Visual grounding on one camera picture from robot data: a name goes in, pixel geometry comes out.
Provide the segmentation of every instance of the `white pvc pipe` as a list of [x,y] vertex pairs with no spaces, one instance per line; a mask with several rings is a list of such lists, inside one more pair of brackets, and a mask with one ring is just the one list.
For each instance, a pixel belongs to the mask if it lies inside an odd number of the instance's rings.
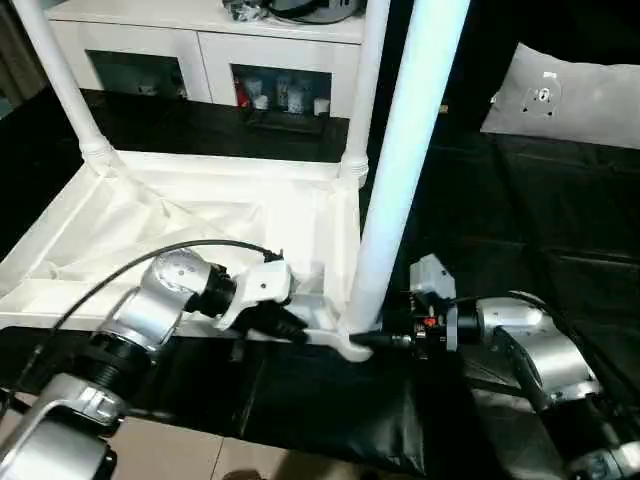
[[78,137],[85,160],[96,166],[109,164],[115,151],[100,133],[39,1],[14,0],[13,4]]
[[391,0],[372,0],[367,4],[347,146],[340,162],[340,176],[354,176],[360,186],[364,185],[369,171],[367,142],[390,3]]
[[375,326],[468,8],[469,0],[415,0],[351,299],[341,319],[350,333]]

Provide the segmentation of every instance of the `cabinet door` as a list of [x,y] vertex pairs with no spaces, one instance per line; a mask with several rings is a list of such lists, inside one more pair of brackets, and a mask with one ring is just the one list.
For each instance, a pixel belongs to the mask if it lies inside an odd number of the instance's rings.
[[196,32],[52,20],[82,88],[164,94],[175,87],[189,100],[211,102]]
[[236,105],[234,65],[324,72],[331,75],[331,116],[351,116],[358,45],[223,33],[198,35],[213,103]]

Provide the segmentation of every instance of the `black tablecloth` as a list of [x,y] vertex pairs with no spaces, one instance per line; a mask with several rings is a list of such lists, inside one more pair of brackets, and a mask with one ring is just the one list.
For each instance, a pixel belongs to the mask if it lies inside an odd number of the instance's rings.
[[[88,94],[116,148],[339,161],[346,122],[322,138],[250,130],[225,107]],[[370,141],[373,170],[380,139]],[[73,134],[45,92],[0,122],[6,254],[80,165]],[[366,211],[371,182],[361,191]],[[435,252],[458,293],[509,289],[566,312],[608,362],[620,399],[640,387],[640,153],[593,145],[452,132],[439,125],[427,155],[392,291]],[[43,332],[0,332],[0,381],[14,378]],[[83,334],[64,333],[28,382],[37,392]],[[323,453],[431,478],[504,469],[553,478],[559,463],[500,358],[482,348],[417,363],[382,352],[349,364],[320,347],[174,339],[134,413],[249,441]],[[625,377],[611,372],[611,365]]]

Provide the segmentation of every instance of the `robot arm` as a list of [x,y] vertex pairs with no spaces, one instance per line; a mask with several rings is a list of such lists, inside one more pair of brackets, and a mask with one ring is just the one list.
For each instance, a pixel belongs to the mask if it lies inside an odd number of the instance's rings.
[[483,343],[510,362],[575,480],[640,477],[640,432],[607,395],[576,344],[536,297],[456,299],[453,277],[434,255],[411,267],[413,331],[366,333],[354,342],[412,348],[419,358]]
[[[259,303],[270,314],[278,313],[278,304],[289,298],[291,280],[283,260],[231,278],[224,267],[205,262],[191,250],[156,257],[140,286],[122,297],[70,371],[52,379],[2,444],[0,479],[111,478],[117,456],[103,437],[117,430],[127,402],[175,332],[182,313],[199,311],[224,330]],[[299,320],[282,318],[288,329],[278,331],[304,337]],[[273,334],[273,329],[266,330]]]

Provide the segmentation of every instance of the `white pillow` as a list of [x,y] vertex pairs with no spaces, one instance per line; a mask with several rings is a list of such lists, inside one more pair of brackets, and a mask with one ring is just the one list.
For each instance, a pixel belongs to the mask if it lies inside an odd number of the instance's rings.
[[640,148],[640,66],[570,63],[520,44],[483,132]]

